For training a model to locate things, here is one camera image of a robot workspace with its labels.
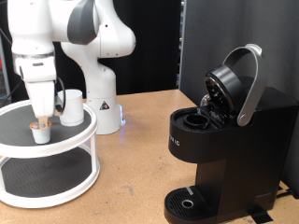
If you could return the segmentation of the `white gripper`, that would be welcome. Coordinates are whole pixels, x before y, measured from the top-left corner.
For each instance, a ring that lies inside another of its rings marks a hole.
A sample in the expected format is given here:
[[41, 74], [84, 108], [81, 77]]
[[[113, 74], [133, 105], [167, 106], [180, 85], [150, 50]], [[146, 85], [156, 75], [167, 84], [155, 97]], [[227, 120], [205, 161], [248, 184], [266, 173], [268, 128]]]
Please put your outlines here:
[[39, 128], [48, 128], [48, 118], [54, 113], [54, 82], [27, 82], [25, 84]]

